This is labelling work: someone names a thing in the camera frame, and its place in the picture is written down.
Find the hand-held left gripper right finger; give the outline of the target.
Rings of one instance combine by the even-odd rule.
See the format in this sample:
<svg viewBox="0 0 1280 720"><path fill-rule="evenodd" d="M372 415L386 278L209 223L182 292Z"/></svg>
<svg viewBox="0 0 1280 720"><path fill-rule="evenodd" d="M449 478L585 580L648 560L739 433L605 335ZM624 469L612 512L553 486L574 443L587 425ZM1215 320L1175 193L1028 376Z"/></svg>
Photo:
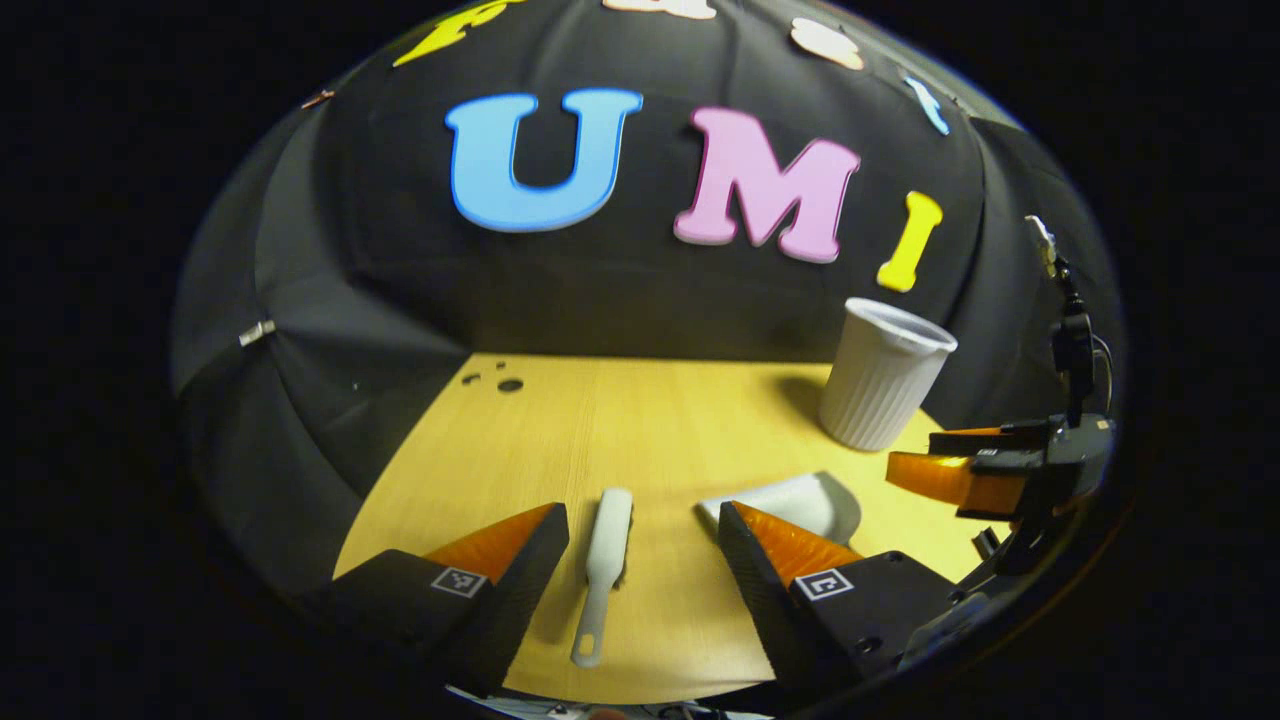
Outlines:
<svg viewBox="0 0 1280 720"><path fill-rule="evenodd" d="M993 609L902 552L861 557L740 502L722 505L718 544L774 674L726 703L809 703L877 684Z"/></svg>

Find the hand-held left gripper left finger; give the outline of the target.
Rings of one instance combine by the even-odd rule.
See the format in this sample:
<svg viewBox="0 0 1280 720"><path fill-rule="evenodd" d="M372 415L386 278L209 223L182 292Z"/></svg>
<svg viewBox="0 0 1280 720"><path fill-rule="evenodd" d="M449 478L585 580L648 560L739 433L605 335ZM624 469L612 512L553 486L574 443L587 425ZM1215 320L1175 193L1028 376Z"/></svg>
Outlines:
<svg viewBox="0 0 1280 720"><path fill-rule="evenodd" d="M317 618L406 671L494 693L570 541L544 503L425 555L385 550L317 591Z"/></svg>

